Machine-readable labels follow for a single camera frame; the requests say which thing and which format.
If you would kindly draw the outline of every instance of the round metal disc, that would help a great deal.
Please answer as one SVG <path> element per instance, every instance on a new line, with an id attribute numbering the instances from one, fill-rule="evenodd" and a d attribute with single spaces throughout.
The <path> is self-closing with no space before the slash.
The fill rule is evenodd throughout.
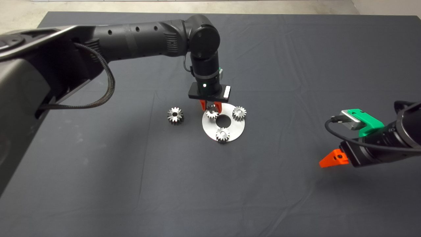
<path id="1" fill-rule="evenodd" d="M 233 105 L 225 104 L 225 103 L 222 104 L 222 113 L 220 115 L 224 114 L 231 119 L 231 125 L 227 127 L 229 130 L 229 139 L 227 140 L 227 142 L 234 141 L 235 139 L 237 139 L 242 134 L 245 127 L 245 120 L 236 121 L 232 117 L 232 112 L 234 111 L 234 108 L 235 106 Z M 210 138 L 214 139 L 215 141 L 217 141 L 216 131 L 220 129 L 220 127 L 216 125 L 216 119 L 210 119 L 206 116 L 206 113 L 203 113 L 203 117 L 202 117 L 203 130 Z"/>

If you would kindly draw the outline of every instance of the gear hole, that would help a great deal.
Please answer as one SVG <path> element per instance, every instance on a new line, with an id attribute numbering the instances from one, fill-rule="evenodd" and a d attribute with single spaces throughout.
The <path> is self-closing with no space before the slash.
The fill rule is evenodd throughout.
<path id="1" fill-rule="evenodd" d="M 231 119 L 225 114 L 221 114 L 216 118 L 216 125 L 218 127 L 229 127 L 231 125 Z"/>

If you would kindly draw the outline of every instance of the metal gear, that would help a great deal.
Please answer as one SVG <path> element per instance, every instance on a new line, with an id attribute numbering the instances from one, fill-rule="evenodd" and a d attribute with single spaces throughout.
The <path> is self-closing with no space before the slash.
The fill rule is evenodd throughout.
<path id="1" fill-rule="evenodd" d="M 246 114 L 247 114 L 247 111 L 245 110 L 244 107 L 241 107 L 241 106 L 235 107 L 234 110 L 232 111 L 232 117 L 236 121 L 242 121 L 245 118 Z"/>
<path id="2" fill-rule="evenodd" d="M 218 113 L 215 105 L 208 106 L 208 108 L 205 111 L 205 114 L 210 119 L 216 119 L 219 116 L 219 113 Z"/>
<path id="3" fill-rule="evenodd" d="M 181 122 L 183 122 L 184 114 L 183 114 L 183 111 L 180 108 L 174 107 L 174 108 L 171 108 L 170 110 L 168 110 L 167 118 L 168 118 L 168 121 L 171 124 L 177 125 L 177 124 L 180 124 Z"/>
<path id="4" fill-rule="evenodd" d="M 216 139 L 220 142 L 220 143 L 224 143 L 226 141 L 228 141 L 229 139 L 229 131 L 228 128 L 220 128 L 216 131 Z"/>

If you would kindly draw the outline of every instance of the orange plastic part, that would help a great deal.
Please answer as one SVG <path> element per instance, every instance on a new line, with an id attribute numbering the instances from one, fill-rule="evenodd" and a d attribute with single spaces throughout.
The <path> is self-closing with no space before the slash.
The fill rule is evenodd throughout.
<path id="1" fill-rule="evenodd" d="M 206 104 L 208 103 L 206 100 L 199 100 L 200 101 L 200 106 L 202 106 L 202 110 L 205 111 L 206 110 Z"/>
<path id="2" fill-rule="evenodd" d="M 213 102 L 215 104 L 216 109 L 218 110 L 218 113 L 222 112 L 222 102 Z"/>
<path id="3" fill-rule="evenodd" d="M 349 164 L 349 160 L 346 154 L 343 153 L 340 149 L 333 150 L 319 162 L 319 165 L 322 168 L 341 164 Z"/>

